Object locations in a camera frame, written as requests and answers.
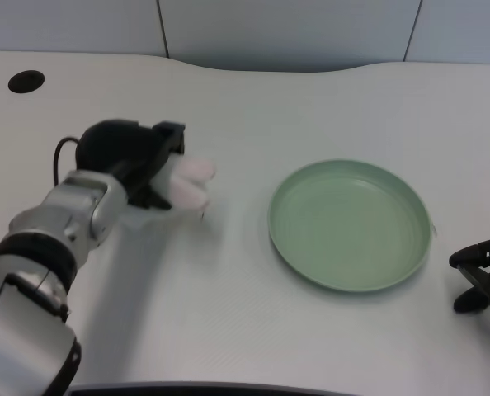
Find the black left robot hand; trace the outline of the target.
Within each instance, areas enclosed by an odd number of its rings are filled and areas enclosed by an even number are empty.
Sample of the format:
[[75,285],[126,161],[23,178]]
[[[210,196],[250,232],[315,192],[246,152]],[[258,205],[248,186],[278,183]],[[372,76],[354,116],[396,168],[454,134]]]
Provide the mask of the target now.
[[104,120],[82,135],[75,159],[78,170],[112,175],[128,203],[142,209],[170,210],[172,205],[151,186],[171,154],[184,154],[183,124],[169,121],[145,127],[137,121]]

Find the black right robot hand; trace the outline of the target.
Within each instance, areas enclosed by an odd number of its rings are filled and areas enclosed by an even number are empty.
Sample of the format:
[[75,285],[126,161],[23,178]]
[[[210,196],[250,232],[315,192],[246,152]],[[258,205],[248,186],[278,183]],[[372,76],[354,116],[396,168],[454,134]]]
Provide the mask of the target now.
[[490,307],[490,239],[452,254],[449,264],[471,283],[472,287],[456,298],[457,314],[479,314]]

